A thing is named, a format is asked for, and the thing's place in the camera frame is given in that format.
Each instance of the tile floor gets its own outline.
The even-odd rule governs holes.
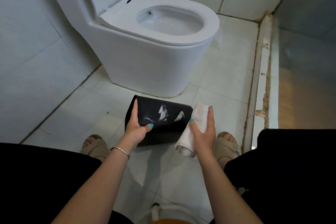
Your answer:
[[[221,45],[211,45],[187,88],[167,100],[193,107],[198,102],[213,105],[216,132],[229,131],[241,144],[258,25],[221,15],[219,18]],[[141,95],[113,84],[101,66],[25,144],[79,152],[86,137],[99,134],[108,146],[113,146],[124,133],[125,114],[135,94]],[[134,221],[157,201],[186,207],[204,223],[211,221],[212,211],[197,158],[186,158],[173,147],[147,146],[132,153],[116,211]]]

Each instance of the beige sandal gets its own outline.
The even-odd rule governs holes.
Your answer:
[[[95,140],[87,147],[83,147],[79,153],[88,155],[92,158],[97,158],[101,162],[104,162],[105,159],[109,156],[110,151],[103,140],[99,135],[91,135]]]
[[[226,134],[230,134],[230,133],[221,132],[217,136],[217,139],[215,142],[215,150],[213,152],[213,155],[215,156],[217,161],[219,161],[223,157],[234,159],[242,154],[242,150],[238,144],[229,142],[227,139],[224,138]]]

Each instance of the bangle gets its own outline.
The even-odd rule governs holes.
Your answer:
[[[128,159],[129,159],[129,155],[126,153],[126,151],[124,151],[123,149],[120,149],[119,147],[117,146],[113,146],[110,148],[110,151],[113,149],[113,148],[117,148],[118,150],[121,150],[124,154],[126,154],[128,156]]]

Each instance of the white toilet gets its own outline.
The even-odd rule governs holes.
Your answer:
[[[188,0],[57,0],[111,81],[158,97],[188,85],[219,28],[217,15]]]

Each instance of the hand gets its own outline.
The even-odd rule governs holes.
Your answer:
[[[189,127],[194,135],[193,145],[196,155],[203,153],[213,155],[213,147],[216,140],[216,130],[212,107],[209,107],[207,130],[204,133],[198,129],[198,126],[194,121],[189,122]]]
[[[138,122],[138,101],[135,99],[132,109],[131,118],[128,121],[126,132],[120,139],[118,147],[125,150],[128,154],[137,147],[144,138],[147,132],[153,128],[153,123],[141,127]]]

